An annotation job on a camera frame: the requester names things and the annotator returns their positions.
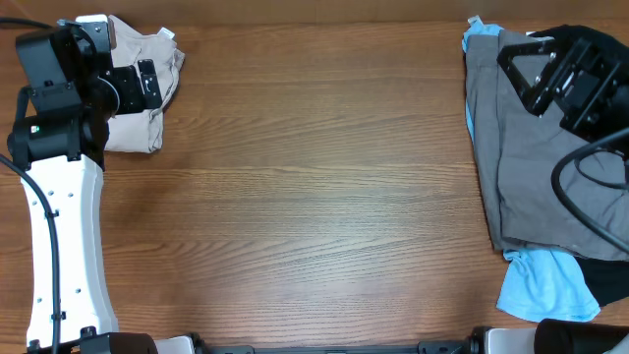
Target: beige cloth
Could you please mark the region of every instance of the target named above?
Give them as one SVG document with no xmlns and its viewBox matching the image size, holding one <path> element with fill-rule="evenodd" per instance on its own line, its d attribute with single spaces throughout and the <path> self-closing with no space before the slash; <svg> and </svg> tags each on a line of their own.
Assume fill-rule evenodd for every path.
<svg viewBox="0 0 629 354">
<path fill-rule="evenodd" d="M 117 46 L 111 51 L 114 67 L 135 65 L 137 70 L 139 60 L 152 59 L 163 103 L 158 109 L 111 118 L 105 149 L 150 153 L 162 147 L 163 109 L 179 84 L 179 71 L 185 55 L 167 35 L 142 35 L 115 16 L 109 19 L 116 31 Z"/>
</svg>

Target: table surface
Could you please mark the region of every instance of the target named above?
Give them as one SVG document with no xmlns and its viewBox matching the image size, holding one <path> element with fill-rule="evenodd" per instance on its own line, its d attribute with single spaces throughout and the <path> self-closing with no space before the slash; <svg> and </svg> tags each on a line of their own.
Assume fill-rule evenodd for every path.
<svg viewBox="0 0 629 354">
<path fill-rule="evenodd" d="M 583 25 L 629 41 L 627 22 Z M 187 57 L 163 150 L 106 154 L 102 243 L 121 330 L 284 347 L 532 326 L 495 309 L 507 263 L 465 126 L 466 26 L 172 28 Z M 17 33 L 0 32 L 0 137 L 26 83 Z M 20 352 L 29 215 L 5 168 L 0 196 L 0 350 Z M 629 324 L 629 302 L 597 321 Z"/>
</svg>

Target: dark gray cloth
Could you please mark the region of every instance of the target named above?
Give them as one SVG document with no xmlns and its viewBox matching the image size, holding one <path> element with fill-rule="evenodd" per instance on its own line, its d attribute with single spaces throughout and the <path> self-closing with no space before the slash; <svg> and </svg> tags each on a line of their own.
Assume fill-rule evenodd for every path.
<svg viewBox="0 0 629 354">
<path fill-rule="evenodd" d="M 606 261 L 627 260 L 579 222 L 559 202 L 550 174 L 561 157 L 586 142 L 559 127 L 563 114 L 553 103 L 543 117 L 528 113 L 496 63 L 504 45 L 531 42 L 503 30 L 498 37 L 473 35 L 466 55 L 467 99 L 475 124 L 475 158 L 491 241 L 496 250 L 560 248 Z M 518 69 L 532 81 L 547 58 L 518 58 Z M 622 182 L 620 157 L 599 153 L 582 162 L 592 176 Z M 601 187 L 569 164 L 561 182 L 585 213 L 629 241 L 629 195 Z"/>
</svg>

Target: blue cloth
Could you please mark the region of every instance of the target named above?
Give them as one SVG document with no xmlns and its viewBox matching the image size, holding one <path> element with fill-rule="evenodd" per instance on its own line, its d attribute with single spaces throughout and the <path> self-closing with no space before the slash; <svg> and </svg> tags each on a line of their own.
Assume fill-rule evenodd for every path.
<svg viewBox="0 0 629 354">
<path fill-rule="evenodd" d="M 498 35 L 502 30 L 497 25 L 484 25 L 478 16 L 468 23 L 470 28 L 463 34 L 464 52 L 470 35 Z M 465 116 L 473 143 L 474 120 L 467 101 Z M 599 314 L 599 303 L 572 255 L 532 249 L 504 251 L 503 255 L 510 264 L 496 304 L 498 310 L 532 322 L 543 319 L 587 322 Z"/>
</svg>

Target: black cloth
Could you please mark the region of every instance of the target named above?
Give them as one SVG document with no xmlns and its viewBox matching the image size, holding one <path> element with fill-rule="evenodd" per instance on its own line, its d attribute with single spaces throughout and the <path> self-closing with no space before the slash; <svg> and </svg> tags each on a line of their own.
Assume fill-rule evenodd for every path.
<svg viewBox="0 0 629 354">
<path fill-rule="evenodd" d="M 575 259 L 599 306 L 629 297 L 629 262 Z"/>
</svg>

